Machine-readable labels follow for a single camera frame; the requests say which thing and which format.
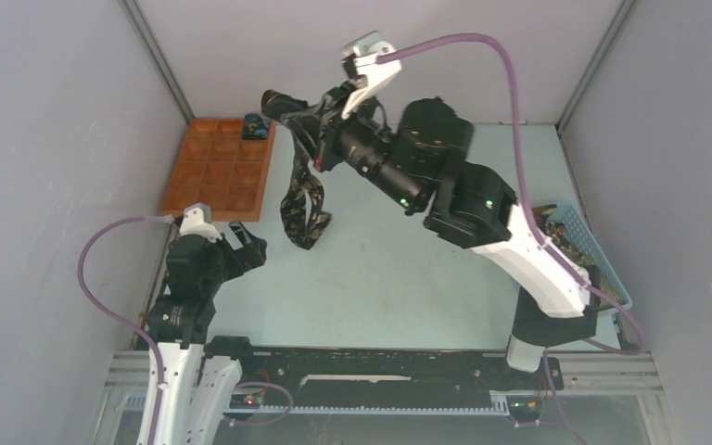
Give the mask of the black gold floral tie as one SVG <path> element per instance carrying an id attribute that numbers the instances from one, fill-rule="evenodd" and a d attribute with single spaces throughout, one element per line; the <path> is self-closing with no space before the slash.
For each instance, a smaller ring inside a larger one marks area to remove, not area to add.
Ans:
<path id="1" fill-rule="evenodd" d="M 298 248 L 312 249 L 332 222 L 324 210 L 324 186 L 311 173 L 311 157 L 302 139 L 290 127 L 294 144 L 293 166 L 288 189 L 280 203 L 280 217 L 289 241 Z"/>

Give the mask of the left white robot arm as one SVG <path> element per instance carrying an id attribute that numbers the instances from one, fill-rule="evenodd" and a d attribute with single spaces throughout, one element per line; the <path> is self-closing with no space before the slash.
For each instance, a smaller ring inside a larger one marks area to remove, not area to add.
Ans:
<path id="1" fill-rule="evenodd" d="M 235 386 L 256 374 L 242 351 L 205 358 L 208 329 L 221 286 L 266 262 L 267 243 L 241 222 L 230 222 L 232 247 L 203 203 L 186 208 L 167 251 L 166 284 L 149 312 L 148 392 L 140 444 L 211 444 Z"/>

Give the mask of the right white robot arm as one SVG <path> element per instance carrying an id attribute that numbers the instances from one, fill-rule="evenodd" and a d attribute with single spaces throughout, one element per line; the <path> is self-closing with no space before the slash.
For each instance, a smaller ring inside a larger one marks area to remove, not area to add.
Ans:
<path id="1" fill-rule="evenodd" d="M 444 45 L 491 46 L 504 65 L 510 107 L 518 113 L 515 69 L 506 49 L 477 32 L 441 36 L 402 50 L 379 32 L 342 49 L 346 80 L 310 104 L 275 90 L 264 92 L 261 113 L 291 133 L 291 180 L 280 204 L 287 238 L 312 248 L 331 222 L 324 210 L 321 172 L 347 164 L 439 238 L 494 262 L 520 286 L 515 322 L 502 375 L 524 388 L 540 373 L 545 351 L 587 339 L 595 326 L 593 285 L 536 223 L 528 187 L 511 187 L 493 169 L 467 159 L 474 126 L 438 97 L 413 101 L 396 129 L 377 122 L 378 93 L 400 72 L 401 62 Z"/>

